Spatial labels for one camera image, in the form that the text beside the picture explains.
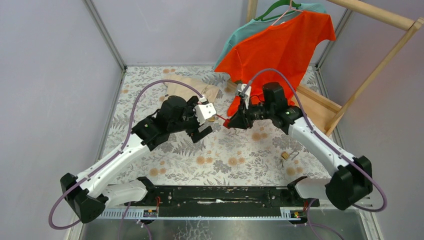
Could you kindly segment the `red cable lock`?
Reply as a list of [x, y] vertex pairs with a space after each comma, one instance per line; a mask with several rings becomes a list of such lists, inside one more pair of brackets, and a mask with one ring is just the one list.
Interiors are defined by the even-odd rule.
[[219, 115], [219, 114], [217, 114], [216, 116], [217, 116], [219, 119], [223, 120], [222, 125], [223, 125], [225, 128], [230, 129], [230, 127], [229, 127], [230, 119], [229, 119], [229, 118], [225, 118], [225, 117], [223, 117], [223, 116], [221, 116], [221, 115]]

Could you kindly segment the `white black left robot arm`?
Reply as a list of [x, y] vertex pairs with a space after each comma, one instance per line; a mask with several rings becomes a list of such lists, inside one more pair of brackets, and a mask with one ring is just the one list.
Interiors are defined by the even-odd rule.
[[204, 97], [185, 100], [170, 96], [153, 114], [133, 126], [114, 152], [77, 175], [63, 175], [60, 184], [64, 200], [84, 224], [95, 220], [110, 206], [127, 202], [152, 204], [155, 192], [141, 180], [123, 184], [111, 181], [132, 161], [167, 142], [171, 134], [186, 132], [193, 143], [199, 142], [212, 132], [210, 126], [203, 130], [200, 127], [216, 114], [213, 103]]

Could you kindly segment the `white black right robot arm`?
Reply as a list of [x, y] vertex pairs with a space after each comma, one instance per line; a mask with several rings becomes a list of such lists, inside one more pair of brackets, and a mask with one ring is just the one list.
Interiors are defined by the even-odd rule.
[[330, 201], [337, 209], [346, 210], [373, 191], [372, 164], [365, 156], [355, 157], [335, 144], [305, 116], [301, 108], [289, 105], [283, 88], [277, 82], [263, 86], [264, 100], [254, 104], [250, 87], [238, 84], [236, 113], [224, 126], [228, 129], [250, 129], [255, 121], [271, 120], [286, 135], [300, 142], [324, 166], [329, 178], [301, 177], [289, 184], [287, 201], [293, 206], [306, 199]]

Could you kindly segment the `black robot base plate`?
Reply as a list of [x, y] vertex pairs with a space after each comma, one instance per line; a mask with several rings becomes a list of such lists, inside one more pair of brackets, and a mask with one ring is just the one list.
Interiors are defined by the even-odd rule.
[[320, 202], [302, 198], [294, 185], [288, 186], [189, 186], [154, 185], [148, 178], [140, 177], [147, 189], [144, 198], [132, 201], [132, 207], [159, 208], [231, 206], [236, 208], [298, 209], [305, 212], [309, 204], [318, 207]]

